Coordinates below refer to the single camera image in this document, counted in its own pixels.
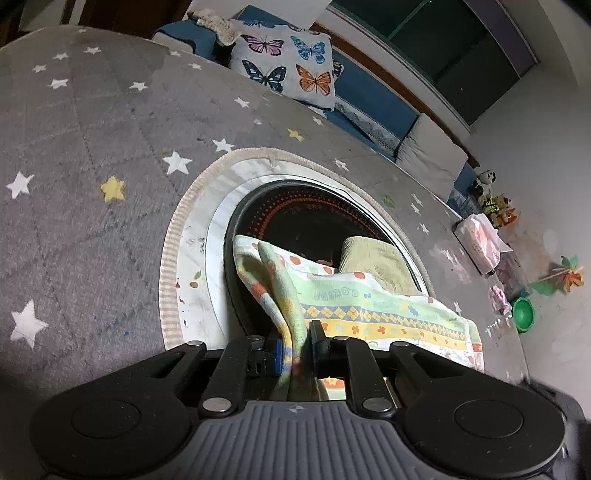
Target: panda plush toy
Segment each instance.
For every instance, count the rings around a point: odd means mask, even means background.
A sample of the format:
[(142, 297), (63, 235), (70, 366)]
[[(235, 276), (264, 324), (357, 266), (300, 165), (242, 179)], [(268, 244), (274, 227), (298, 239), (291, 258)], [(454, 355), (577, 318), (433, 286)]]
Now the panda plush toy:
[(492, 170), (486, 170), (476, 177), (476, 180), (474, 180), (472, 185), (468, 187), (467, 191), (468, 193), (474, 195), (474, 197), (478, 199), (478, 202), (482, 204), (482, 202), (480, 202), (480, 199), (486, 200), (491, 198), (491, 185), (495, 180), (495, 172), (493, 172)]

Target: blue butterfly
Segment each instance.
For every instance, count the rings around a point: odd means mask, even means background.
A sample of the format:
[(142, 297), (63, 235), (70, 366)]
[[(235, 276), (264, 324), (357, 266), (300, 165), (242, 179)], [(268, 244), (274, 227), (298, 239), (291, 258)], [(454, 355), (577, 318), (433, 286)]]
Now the blue butterfly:
[(266, 22), (264, 20), (240, 20), (243, 24), (248, 25), (249, 27), (265, 27), (265, 28), (275, 28), (275, 24), (271, 22)]
[(324, 42), (320, 41), (315, 44), (313, 47), (309, 47), (304, 42), (302, 42), (299, 38), (294, 37), (291, 35), (291, 39), (294, 42), (294, 45), (298, 48), (298, 54), (304, 60), (308, 60), (310, 55), (312, 55), (316, 59), (316, 63), (324, 63)]
[(283, 85), (281, 82), (285, 80), (285, 73), (287, 68), (285, 67), (277, 67), (271, 73), (268, 73), (266, 76), (262, 74), (259, 68), (251, 61), (242, 60), (242, 64), (246, 70), (246, 73), (255, 82), (262, 83), (263, 85), (268, 85), (276, 92), (281, 93), (283, 91)]

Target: plastic bag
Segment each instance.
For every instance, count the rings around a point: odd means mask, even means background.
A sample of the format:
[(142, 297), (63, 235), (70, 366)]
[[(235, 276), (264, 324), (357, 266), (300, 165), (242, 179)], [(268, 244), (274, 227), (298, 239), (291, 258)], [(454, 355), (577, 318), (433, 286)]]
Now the plastic bag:
[(483, 275), (494, 270), (499, 264), (501, 252), (513, 251), (499, 238), (484, 213), (472, 214), (458, 223), (455, 234)]

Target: orange butterfly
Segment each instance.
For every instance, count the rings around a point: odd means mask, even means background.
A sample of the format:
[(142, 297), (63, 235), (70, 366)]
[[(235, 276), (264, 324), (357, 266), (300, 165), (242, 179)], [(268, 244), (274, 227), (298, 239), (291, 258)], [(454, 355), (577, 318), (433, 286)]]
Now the orange butterfly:
[(330, 93), (330, 72), (324, 72), (313, 77), (308, 70), (301, 65), (296, 64), (297, 73), (300, 75), (300, 87), (306, 92), (310, 92), (312, 88), (316, 88), (316, 92), (320, 89), (322, 95), (327, 96)]

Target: butterfly pillow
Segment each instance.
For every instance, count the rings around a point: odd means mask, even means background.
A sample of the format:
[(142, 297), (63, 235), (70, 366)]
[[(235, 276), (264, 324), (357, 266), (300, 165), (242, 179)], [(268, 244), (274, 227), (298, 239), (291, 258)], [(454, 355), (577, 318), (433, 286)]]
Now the butterfly pillow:
[(295, 100), (335, 108), (330, 37), (288, 25), (233, 20), (242, 31), (230, 69)]

